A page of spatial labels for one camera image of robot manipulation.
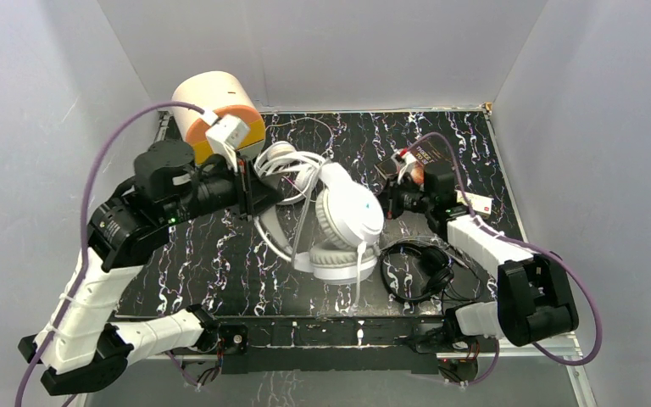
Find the large white over-ear headphones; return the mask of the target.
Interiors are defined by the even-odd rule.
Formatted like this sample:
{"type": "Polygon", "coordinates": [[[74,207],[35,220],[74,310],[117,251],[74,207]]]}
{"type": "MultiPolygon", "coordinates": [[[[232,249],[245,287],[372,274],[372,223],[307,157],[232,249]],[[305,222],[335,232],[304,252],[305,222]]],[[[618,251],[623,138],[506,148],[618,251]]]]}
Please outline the large white over-ear headphones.
{"type": "Polygon", "coordinates": [[[354,181],[344,167],[320,154],[298,151],[288,142],[266,148],[254,163],[262,181],[278,184],[276,177],[294,173],[296,195],[280,205],[302,203],[292,239],[287,238],[275,207],[254,218],[256,231],[279,258],[295,270],[313,275],[329,285],[353,285],[357,304],[361,284],[378,260],[377,243],[385,218],[375,194],[354,181]],[[305,252],[298,251],[308,213],[314,213],[324,241],[305,252]]]}

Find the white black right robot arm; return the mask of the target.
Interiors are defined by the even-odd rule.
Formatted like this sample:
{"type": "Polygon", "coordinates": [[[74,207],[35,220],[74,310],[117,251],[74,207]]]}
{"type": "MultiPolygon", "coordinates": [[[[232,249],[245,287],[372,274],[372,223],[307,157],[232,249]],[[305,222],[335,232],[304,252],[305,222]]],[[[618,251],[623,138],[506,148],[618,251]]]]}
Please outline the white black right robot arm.
{"type": "Polygon", "coordinates": [[[389,220],[424,215],[431,231],[474,260],[496,282],[496,298],[448,309],[444,342],[464,351],[477,337],[506,338],[515,346],[574,331],[580,323],[565,267],[487,225],[457,199],[459,176],[448,165],[427,164],[424,181],[391,176],[378,198],[389,220]]]}

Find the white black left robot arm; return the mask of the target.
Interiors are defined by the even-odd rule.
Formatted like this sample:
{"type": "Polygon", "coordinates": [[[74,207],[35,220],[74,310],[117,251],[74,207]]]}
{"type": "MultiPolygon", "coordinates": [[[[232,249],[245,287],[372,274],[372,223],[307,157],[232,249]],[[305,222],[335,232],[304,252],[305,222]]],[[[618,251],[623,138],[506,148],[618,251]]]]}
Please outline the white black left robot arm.
{"type": "Polygon", "coordinates": [[[186,142],[152,144],[134,161],[134,174],[98,206],[86,223],[86,240],[58,308],[19,351],[43,364],[48,394],[95,393],[138,361],[175,348],[224,350],[233,324],[222,324],[194,304],[158,319],[113,323],[110,316],[130,281],[181,223],[235,208],[251,219],[282,200],[273,181],[262,181],[243,157],[230,169],[214,155],[197,164],[186,142]]]}

